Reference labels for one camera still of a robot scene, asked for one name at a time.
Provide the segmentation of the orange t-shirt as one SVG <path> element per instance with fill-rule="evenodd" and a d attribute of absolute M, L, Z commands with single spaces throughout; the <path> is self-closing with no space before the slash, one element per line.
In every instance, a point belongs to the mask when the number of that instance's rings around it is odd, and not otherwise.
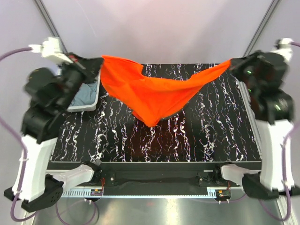
<path fill-rule="evenodd" d="M 100 79 L 104 89 L 132 109 L 133 115 L 148 127 L 177 113 L 203 86 L 219 78 L 230 66 L 227 60 L 181 81 L 144 76 L 143 66 L 132 60 L 103 58 Z"/>

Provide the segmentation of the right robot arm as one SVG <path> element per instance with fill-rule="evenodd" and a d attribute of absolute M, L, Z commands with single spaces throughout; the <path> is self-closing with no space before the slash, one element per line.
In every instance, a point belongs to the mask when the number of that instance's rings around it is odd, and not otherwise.
<path fill-rule="evenodd" d="M 291 49 L 257 51 L 230 67 L 231 74 L 246 85 L 250 96 L 261 140 L 262 167 L 256 172 L 235 164 L 223 165 L 213 173 L 215 184 L 223 186 L 232 181 L 242 186 L 247 196 L 260 200 L 300 194 L 293 180 L 288 140 L 296 127 L 294 104 L 280 88 L 292 54 Z"/>

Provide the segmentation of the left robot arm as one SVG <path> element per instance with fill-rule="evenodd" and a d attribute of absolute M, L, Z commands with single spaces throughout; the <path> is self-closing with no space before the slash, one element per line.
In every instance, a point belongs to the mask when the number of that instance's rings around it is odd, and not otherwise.
<path fill-rule="evenodd" d="M 23 154 L 14 186 L 4 191 L 11 200 L 22 201 L 21 207 L 35 212 L 53 206 L 62 196 L 82 183 L 92 186 L 101 181 L 99 162 L 82 162 L 60 175 L 46 172 L 64 114 L 84 83 L 99 77 L 103 58 L 85 59 L 70 53 L 61 65 L 61 75 L 42 67 L 28 77 L 24 89 L 31 96 L 30 107 L 22 120 L 20 138 Z"/>

